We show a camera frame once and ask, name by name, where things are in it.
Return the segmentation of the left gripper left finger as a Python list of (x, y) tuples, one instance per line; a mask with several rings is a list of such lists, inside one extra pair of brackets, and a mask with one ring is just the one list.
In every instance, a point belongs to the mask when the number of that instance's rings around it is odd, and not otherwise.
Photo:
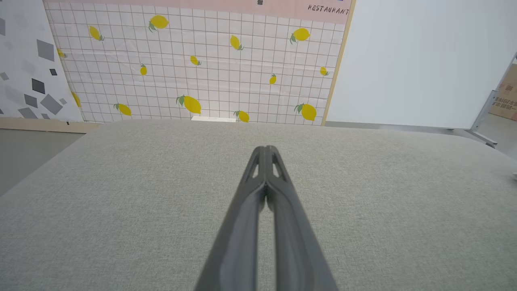
[(254, 149), (194, 291), (256, 291), (259, 215), (265, 203), (265, 147)]

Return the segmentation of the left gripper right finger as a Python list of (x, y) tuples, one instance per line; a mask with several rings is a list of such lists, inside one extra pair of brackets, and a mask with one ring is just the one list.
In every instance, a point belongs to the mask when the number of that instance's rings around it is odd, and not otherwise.
[(338, 291), (279, 150), (266, 147), (266, 198), (274, 214), (277, 291)]

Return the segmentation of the grey fabric sofa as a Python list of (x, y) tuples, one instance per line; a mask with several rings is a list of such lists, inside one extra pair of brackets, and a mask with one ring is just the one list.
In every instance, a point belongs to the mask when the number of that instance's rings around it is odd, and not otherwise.
[(0, 291), (192, 291), (275, 146), (338, 289), (517, 291), (517, 161), (454, 135), (131, 120), (0, 196)]

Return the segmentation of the lemon print grid panel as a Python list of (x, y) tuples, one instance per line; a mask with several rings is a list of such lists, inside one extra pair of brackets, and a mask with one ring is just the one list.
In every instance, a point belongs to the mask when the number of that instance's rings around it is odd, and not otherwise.
[(86, 122), (325, 122), (356, 0), (44, 0)]

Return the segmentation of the white partition board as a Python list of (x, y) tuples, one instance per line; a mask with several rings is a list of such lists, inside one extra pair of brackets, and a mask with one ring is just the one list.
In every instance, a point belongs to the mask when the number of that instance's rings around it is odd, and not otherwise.
[(517, 0), (356, 0), (325, 122), (470, 129), (517, 53)]

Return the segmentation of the grey metal board stand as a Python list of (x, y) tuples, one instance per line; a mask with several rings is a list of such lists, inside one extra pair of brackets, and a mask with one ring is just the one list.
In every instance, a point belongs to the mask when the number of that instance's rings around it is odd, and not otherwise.
[(505, 70), (501, 80), (499, 81), (498, 85), (496, 86), (496, 89), (492, 90), (490, 92), (490, 94), (489, 94), (489, 96), (488, 96), (484, 106), (482, 107), (482, 109), (481, 109), (480, 113), (478, 114), (476, 120), (473, 122), (473, 125), (471, 126), (471, 128), (463, 130), (466, 133), (468, 133), (468, 134), (470, 134), (470, 135), (480, 139), (483, 143), (485, 143), (486, 145), (488, 145), (491, 148), (496, 148), (498, 142), (488, 138), (487, 136), (484, 136), (484, 135), (480, 134), (478, 132), (478, 129), (479, 129), (481, 123), (485, 120), (486, 115), (490, 112), (491, 107), (498, 100), (499, 92), (500, 92), (500, 87), (502, 86), (504, 78), (506, 77), (506, 74), (509, 72), (509, 70), (510, 70), (512, 64), (513, 64), (513, 61), (515, 61), (516, 59), (517, 59), (517, 52), (514, 53), (514, 56), (512, 57), (512, 60), (510, 61), (510, 64), (506, 67), (506, 70)]

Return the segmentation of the brown cardboard box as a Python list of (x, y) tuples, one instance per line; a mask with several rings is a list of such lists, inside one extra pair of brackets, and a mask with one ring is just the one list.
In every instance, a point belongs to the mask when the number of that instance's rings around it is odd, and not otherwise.
[(490, 114), (517, 121), (517, 64), (511, 64), (498, 88)]

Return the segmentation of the grey geometric print panel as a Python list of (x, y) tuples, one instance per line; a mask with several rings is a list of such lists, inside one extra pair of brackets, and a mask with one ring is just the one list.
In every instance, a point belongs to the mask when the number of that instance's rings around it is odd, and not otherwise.
[(42, 0), (0, 0), (0, 117), (84, 120)]

